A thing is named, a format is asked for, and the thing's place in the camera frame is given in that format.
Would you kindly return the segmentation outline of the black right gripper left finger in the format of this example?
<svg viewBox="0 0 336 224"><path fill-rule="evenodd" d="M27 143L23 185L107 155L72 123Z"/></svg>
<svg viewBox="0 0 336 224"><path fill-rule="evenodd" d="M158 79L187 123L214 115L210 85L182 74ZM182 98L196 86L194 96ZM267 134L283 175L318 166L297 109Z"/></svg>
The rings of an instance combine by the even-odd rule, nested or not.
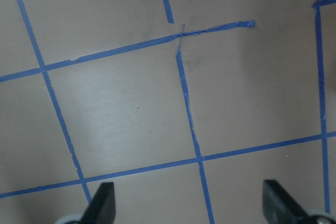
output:
<svg viewBox="0 0 336 224"><path fill-rule="evenodd" d="M56 223L114 223L116 216L116 197L113 182L101 183L90 204L82 215L61 217Z"/></svg>

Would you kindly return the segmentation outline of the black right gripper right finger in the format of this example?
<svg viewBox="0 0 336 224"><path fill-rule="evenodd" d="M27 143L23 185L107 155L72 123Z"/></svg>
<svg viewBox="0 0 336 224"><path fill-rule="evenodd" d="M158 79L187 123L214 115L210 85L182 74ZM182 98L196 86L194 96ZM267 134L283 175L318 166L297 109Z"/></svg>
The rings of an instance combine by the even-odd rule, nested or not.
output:
<svg viewBox="0 0 336 224"><path fill-rule="evenodd" d="M275 179L265 179L262 210L267 223L335 223L326 212L307 211Z"/></svg>

